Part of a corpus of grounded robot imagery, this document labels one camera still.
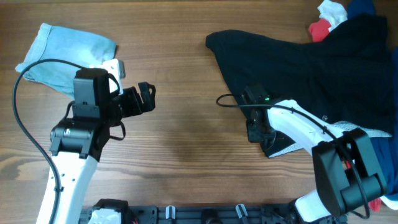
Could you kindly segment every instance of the light blue towel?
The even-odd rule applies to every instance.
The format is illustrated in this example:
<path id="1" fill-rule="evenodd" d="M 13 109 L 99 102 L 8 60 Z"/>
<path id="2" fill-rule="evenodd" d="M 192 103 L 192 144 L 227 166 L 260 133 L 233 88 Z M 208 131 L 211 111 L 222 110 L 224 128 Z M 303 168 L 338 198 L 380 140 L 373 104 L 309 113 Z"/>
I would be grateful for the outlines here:
<path id="1" fill-rule="evenodd" d="M 88 67 L 101 65 L 114 58 L 116 43 L 97 34 L 42 24 L 23 63 L 15 69 L 21 72 L 38 60 L 55 58 Z M 57 62 L 46 62 L 31 68 L 24 78 L 43 83 L 73 99 L 73 79 L 78 69 Z"/>

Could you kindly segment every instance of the wood grain surface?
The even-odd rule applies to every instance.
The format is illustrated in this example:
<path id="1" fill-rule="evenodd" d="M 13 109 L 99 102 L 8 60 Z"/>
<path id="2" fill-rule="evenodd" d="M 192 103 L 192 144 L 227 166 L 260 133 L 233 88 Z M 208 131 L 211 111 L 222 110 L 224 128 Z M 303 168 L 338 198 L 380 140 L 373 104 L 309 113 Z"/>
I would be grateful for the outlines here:
<path id="1" fill-rule="evenodd" d="M 156 109 L 125 119 L 125 140 L 104 147 L 86 207 L 101 198 L 157 206 L 282 203 L 314 189 L 312 158 L 305 151 L 267 159 L 257 144 L 248 143 L 242 113 L 216 106 L 215 99 L 228 89 L 205 37 L 240 29 L 306 43 L 320 2 L 0 5 L 0 223 L 34 223 L 47 182 L 49 167 L 18 127 L 11 107 L 14 68 L 43 22 L 113 39 L 119 45 L 116 57 L 126 66 L 123 86 L 149 82 L 157 88 Z M 389 46 L 397 45 L 397 1 L 377 1 L 376 9 L 389 18 Z M 69 101 L 49 87 L 21 81 L 20 116 L 45 149 Z M 120 134 L 118 128 L 112 132 Z M 368 221 L 350 220 L 397 223 L 398 213 L 382 207 Z"/>

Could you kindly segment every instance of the black garment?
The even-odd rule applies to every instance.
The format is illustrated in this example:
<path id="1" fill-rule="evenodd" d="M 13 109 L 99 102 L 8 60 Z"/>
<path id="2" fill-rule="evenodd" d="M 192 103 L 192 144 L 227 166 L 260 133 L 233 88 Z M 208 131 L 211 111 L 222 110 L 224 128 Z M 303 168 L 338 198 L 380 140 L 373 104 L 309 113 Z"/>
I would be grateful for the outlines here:
<path id="1" fill-rule="evenodd" d="M 225 30 L 207 36 L 206 46 L 238 103 L 245 86 L 261 83 L 328 123 L 349 121 L 394 134 L 386 37 L 385 17 L 362 15 L 340 24 L 323 42 L 295 44 Z"/>

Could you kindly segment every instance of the black cable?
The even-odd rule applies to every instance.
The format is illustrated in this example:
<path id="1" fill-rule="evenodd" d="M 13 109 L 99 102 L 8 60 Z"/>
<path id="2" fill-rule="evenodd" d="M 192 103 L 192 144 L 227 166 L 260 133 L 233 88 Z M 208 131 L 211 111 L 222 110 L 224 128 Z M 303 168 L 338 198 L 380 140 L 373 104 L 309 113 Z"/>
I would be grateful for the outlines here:
<path id="1" fill-rule="evenodd" d="M 66 112 L 66 113 L 65 113 L 65 115 L 63 116 L 62 120 L 65 120 L 65 119 L 68 117 L 68 114 L 69 114 L 70 108 L 71 108 L 72 104 L 74 104 L 74 103 L 75 103 L 75 101 L 74 101 L 74 100 L 68 103 L 68 106 L 67 106 L 67 112 Z"/>
<path id="2" fill-rule="evenodd" d="M 361 181 L 361 178 L 359 177 L 358 171 L 356 170 L 356 167 L 355 167 L 355 165 L 353 163 L 353 160 L 351 159 L 351 156 L 347 153 L 347 151 L 344 149 L 344 147 L 341 145 L 341 143 L 337 140 L 336 136 L 334 134 L 332 134 L 325 126 L 322 126 L 322 124 L 320 124 L 318 121 L 315 121 L 309 115 L 307 115 L 307 114 L 305 114 L 305 113 L 303 113 L 301 111 L 298 111 L 298 110 L 296 110 L 294 108 L 289 108 L 287 106 L 267 105 L 267 104 L 262 104 L 262 105 L 224 105 L 224 104 L 219 103 L 219 100 L 224 98 L 224 97 L 226 97 L 226 96 L 234 96 L 234 95 L 233 94 L 221 95 L 220 97 L 217 98 L 216 104 L 218 106 L 222 106 L 222 107 L 226 107 L 226 108 L 253 108 L 253 107 L 262 107 L 263 106 L 263 107 L 267 107 L 267 108 L 280 108 L 280 109 L 284 109 L 284 110 L 289 110 L 289 111 L 291 111 L 293 113 L 297 113 L 297 114 L 303 116 L 304 118 L 307 118 L 309 121 L 311 121 L 312 123 L 317 125 L 319 128 L 321 128 L 322 131 L 327 133 L 327 135 L 329 135 L 334 140 L 334 142 L 336 143 L 337 147 L 340 149 L 341 153 L 343 154 L 343 157 L 351 165 L 351 168 L 353 169 L 354 176 L 355 176 L 355 179 L 356 179 L 358 187 L 359 187 L 359 191 L 361 192 L 361 197 L 362 197 L 362 201 L 364 203 L 365 214 L 366 215 L 364 216 L 364 215 L 362 215 L 362 214 L 360 214 L 358 212 L 355 212 L 355 211 L 351 211 L 351 213 L 356 215 L 356 216 L 358 216 L 359 218 L 362 218 L 362 219 L 368 219 L 370 217 L 371 213 L 370 213 L 370 208 L 369 208 L 369 205 L 368 205 L 368 200 L 367 200 L 367 198 L 365 196 L 365 191 L 363 189 L 362 181 Z"/>
<path id="3" fill-rule="evenodd" d="M 122 127 L 123 137 L 110 136 L 109 138 L 117 141 L 122 141 L 126 137 L 126 128 L 124 127 L 124 124 L 121 121 L 119 122 L 118 126 Z"/>
<path id="4" fill-rule="evenodd" d="M 60 200 L 60 188 L 61 188 L 61 186 L 60 186 L 60 183 L 61 183 L 60 174 L 58 173 L 57 167 L 55 166 L 53 160 L 51 160 L 51 157 L 49 155 L 47 155 L 47 153 L 44 151 L 42 146 L 33 138 L 33 136 L 28 132 L 28 130 L 26 130 L 25 126 L 22 124 L 22 121 L 21 121 L 21 119 L 19 118 L 19 115 L 18 115 L 17 103 L 16 103 L 17 87 L 18 87 L 19 81 L 21 80 L 22 76 L 26 73 L 26 71 L 31 69 L 33 66 L 38 65 L 40 63 L 44 63 L 44 62 L 60 62 L 60 63 L 65 63 L 65 64 L 68 64 L 68 65 L 75 66 L 75 67 L 80 68 L 80 69 L 84 69 L 85 67 L 82 67 L 80 65 L 77 65 L 77 64 L 74 64 L 74 63 L 71 63 L 71 62 L 67 62 L 67 61 L 64 61 L 64 60 L 59 60 L 59 59 L 39 60 L 37 62 L 34 62 L 34 63 L 28 65 L 25 69 L 23 69 L 23 71 L 21 71 L 21 73 L 19 74 L 19 76 L 18 76 L 18 78 L 17 78 L 17 80 L 15 82 L 14 89 L 12 91 L 12 110 L 14 111 L 15 119 L 17 120 L 17 123 L 21 127 L 22 131 L 26 134 L 26 136 L 32 141 L 32 143 L 42 153 L 42 155 L 44 156 L 45 160 L 50 165 L 50 168 L 51 168 L 51 170 L 52 170 L 52 172 L 54 174 L 54 177 L 55 177 L 55 188 L 54 188 L 55 199 L 54 199 L 54 205 L 52 207 L 51 217 L 50 217 L 50 221 L 49 221 L 49 223 L 52 224 L 52 223 L 54 223 L 55 215 L 57 214 L 58 204 L 59 204 L 59 200 Z"/>

